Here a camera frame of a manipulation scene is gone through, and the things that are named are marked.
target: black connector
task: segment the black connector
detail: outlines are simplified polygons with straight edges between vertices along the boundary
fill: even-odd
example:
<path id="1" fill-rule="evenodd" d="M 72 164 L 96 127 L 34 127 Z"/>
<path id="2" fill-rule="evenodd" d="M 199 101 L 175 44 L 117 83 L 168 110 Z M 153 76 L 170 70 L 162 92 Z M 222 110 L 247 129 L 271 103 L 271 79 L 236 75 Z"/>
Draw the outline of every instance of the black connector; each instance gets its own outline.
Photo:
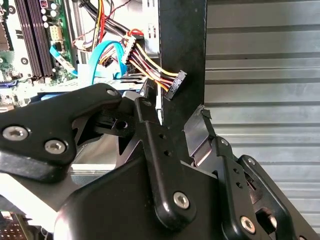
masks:
<path id="1" fill-rule="evenodd" d="M 175 77 L 171 87 L 169 88 L 169 91 L 164 95 L 166 99 L 170 101 L 175 96 L 176 92 L 178 91 L 178 88 L 185 80 L 186 76 L 187 74 L 184 71 L 180 70 L 178 76 Z"/>
<path id="2" fill-rule="evenodd" d="M 112 57 L 109 57 L 108 59 L 107 59 L 107 61 L 105 61 L 104 63 L 103 63 L 103 66 L 106 68 L 106 67 L 108 67 L 110 64 L 112 64 L 114 62 L 114 59 L 112 58 Z"/>
<path id="3" fill-rule="evenodd" d="M 131 36 L 135 37 L 135 42 L 139 44 L 142 48 L 145 47 L 145 37 L 138 34 L 131 34 Z"/>

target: red wire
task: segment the red wire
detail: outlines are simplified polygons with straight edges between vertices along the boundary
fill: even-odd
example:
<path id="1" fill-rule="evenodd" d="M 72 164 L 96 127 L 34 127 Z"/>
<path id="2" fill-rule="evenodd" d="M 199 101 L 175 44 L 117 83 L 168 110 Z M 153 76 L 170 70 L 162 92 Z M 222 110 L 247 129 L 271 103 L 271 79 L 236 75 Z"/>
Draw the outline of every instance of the red wire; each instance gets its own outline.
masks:
<path id="1" fill-rule="evenodd" d="M 101 1 L 101 11 L 102 11 L 102 16 L 101 16 L 101 21 L 100 21 L 100 40 L 99 43 L 102 42 L 102 39 L 104 38 L 104 31 L 105 31 L 105 7 L 104 7 L 104 1 Z"/>
<path id="2" fill-rule="evenodd" d="M 153 73 L 152 72 L 152 70 L 144 63 L 144 60 L 142 59 L 142 58 L 140 58 L 140 56 L 138 55 L 138 54 L 136 54 L 135 52 L 133 52 L 133 55 L 136 57 L 136 58 L 138 58 L 138 60 L 141 62 L 141 64 L 144 66 L 144 68 L 147 70 L 147 72 L 148 72 L 148 74 L 150 75 L 150 76 L 153 76 L 153 75 L 155 75 L 155 76 L 157 76 L 155 73 Z M 167 83 L 167 84 L 172 84 L 172 81 L 170 81 L 170 80 L 166 80 L 166 79 L 163 79 L 163 78 L 161 78 L 161 77 L 158 77 L 158 79 L 156 79 L 157 81 L 161 81 L 161 82 L 163 82 L 163 83 Z"/>
<path id="3" fill-rule="evenodd" d="M 139 29 L 137 28 L 134 28 L 134 29 L 131 29 L 129 32 L 128 32 L 128 36 L 130 37 L 132 33 L 136 33 L 138 35 L 144 35 L 144 33 L 142 31 L 140 31 Z"/>

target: bolt head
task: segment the bolt head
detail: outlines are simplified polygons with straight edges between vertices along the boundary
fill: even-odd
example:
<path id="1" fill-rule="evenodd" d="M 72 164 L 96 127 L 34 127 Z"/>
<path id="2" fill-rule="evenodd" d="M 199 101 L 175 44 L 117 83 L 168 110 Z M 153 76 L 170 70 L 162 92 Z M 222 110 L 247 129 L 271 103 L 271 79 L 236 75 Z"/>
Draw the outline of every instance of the bolt head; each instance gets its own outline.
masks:
<path id="1" fill-rule="evenodd" d="M 9 126 L 2 132 L 2 136 L 9 141 L 22 141 L 29 135 L 27 129 L 21 126 Z"/>
<path id="2" fill-rule="evenodd" d="M 174 193 L 173 201 L 181 209 L 188 209 L 190 206 L 189 199 L 184 193 L 180 191 Z"/>
<path id="3" fill-rule="evenodd" d="M 108 94 L 110 94 L 111 96 L 116 96 L 117 95 L 117 93 L 115 91 L 111 90 L 111 89 L 107 90 L 106 92 Z"/>
<path id="4" fill-rule="evenodd" d="M 250 234 L 255 234 L 256 233 L 256 228 L 255 228 L 255 225 L 254 223 L 249 219 L 247 218 L 246 216 L 242 216 L 240 218 L 240 221 L 241 221 L 241 225 L 242 227 Z"/>
<path id="5" fill-rule="evenodd" d="M 248 162 L 252 165 L 256 165 L 255 160 L 253 160 L 252 158 L 248 158 Z"/>
<path id="6" fill-rule="evenodd" d="M 148 107 L 150 107 L 152 104 L 151 102 L 147 101 L 147 100 L 143 100 L 142 103 Z"/>
<path id="7" fill-rule="evenodd" d="M 59 140 L 49 140 L 44 144 L 44 148 L 50 154 L 62 154 L 66 150 L 66 145 Z"/>
<path id="8" fill-rule="evenodd" d="M 221 139 L 221 143 L 222 144 L 224 144 L 224 145 L 226 145 L 226 146 L 228 146 L 229 145 L 229 143 L 228 143 L 228 141 L 227 140 L 225 140 L 225 139 Z"/>

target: metal plate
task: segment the metal plate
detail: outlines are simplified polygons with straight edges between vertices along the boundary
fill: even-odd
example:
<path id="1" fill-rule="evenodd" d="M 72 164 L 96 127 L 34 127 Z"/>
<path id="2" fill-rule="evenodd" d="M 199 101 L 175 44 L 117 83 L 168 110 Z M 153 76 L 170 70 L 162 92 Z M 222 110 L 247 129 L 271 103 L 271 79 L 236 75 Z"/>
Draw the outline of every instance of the metal plate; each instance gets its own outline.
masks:
<path id="1" fill-rule="evenodd" d="M 320 1 L 211 0 L 205 104 L 320 233 Z"/>

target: wire bundle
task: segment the wire bundle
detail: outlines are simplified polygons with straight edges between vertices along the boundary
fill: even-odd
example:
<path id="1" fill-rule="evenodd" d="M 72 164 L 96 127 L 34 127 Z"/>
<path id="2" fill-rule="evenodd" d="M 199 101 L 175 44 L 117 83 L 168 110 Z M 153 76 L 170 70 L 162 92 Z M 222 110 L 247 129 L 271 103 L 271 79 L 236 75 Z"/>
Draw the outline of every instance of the wire bundle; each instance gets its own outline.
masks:
<path id="1" fill-rule="evenodd" d="M 99 14 L 99 10 L 89 1 L 89 0 L 77 0 L 80 3 L 80 6 L 83 6 L 83 8 L 89 13 L 89 15 L 96 21 L 97 16 Z M 123 38 L 123 36 L 126 34 L 126 32 L 129 31 L 129 29 L 122 24 L 118 23 L 117 21 L 113 20 L 114 14 L 117 9 L 125 6 L 131 0 L 128 0 L 124 4 L 118 6 L 115 8 L 115 5 L 112 0 L 107 0 L 108 4 L 110 5 L 110 13 L 108 16 L 104 16 L 105 21 L 102 26 L 104 26 L 104 30 L 108 33 L 120 36 Z"/>
<path id="2" fill-rule="evenodd" d="M 164 70 L 154 61 L 152 61 L 139 43 L 135 44 L 135 48 L 130 55 L 129 62 L 135 66 L 141 73 L 149 79 L 154 80 L 161 88 L 168 92 L 174 81 L 177 73 L 172 73 Z"/>
<path id="3" fill-rule="evenodd" d="M 104 0 L 98 1 L 98 8 L 96 8 L 93 6 L 90 0 L 78 0 L 78 2 L 84 7 L 89 15 L 95 20 L 94 28 L 89 31 L 89 33 L 94 31 L 92 41 L 82 41 L 86 52 L 89 52 L 88 47 L 91 47 L 91 51 L 93 51 L 94 48 L 102 42 L 106 32 L 120 36 L 122 38 L 120 44 L 123 48 L 126 47 L 127 42 L 132 35 L 144 35 L 144 33 L 137 28 L 129 30 L 127 27 L 113 20 L 116 10 L 128 4 L 131 0 L 126 1 L 124 4 L 118 7 L 115 7 L 113 0 L 106 0 L 110 5 L 110 12 L 108 16 L 105 15 Z M 83 38 L 86 34 L 88 33 L 83 34 L 78 39 Z M 114 45 L 105 48 L 104 53 L 99 57 L 98 63 L 105 67 L 109 66 L 113 61 L 116 61 L 120 64 L 119 58 L 117 59 L 113 57 L 115 53 L 116 51 Z M 151 80 L 154 80 L 166 92 L 169 90 L 170 86 L 175 80 L 175 77 L 178 75 L 177 73 L 166 71 L 159 65 L 157 65 L 148 57 L 146 52 L 137 42 L 133 45 L 128 58 L 128 62 L 132 64 L 143 75 L 147 76 Z"/>

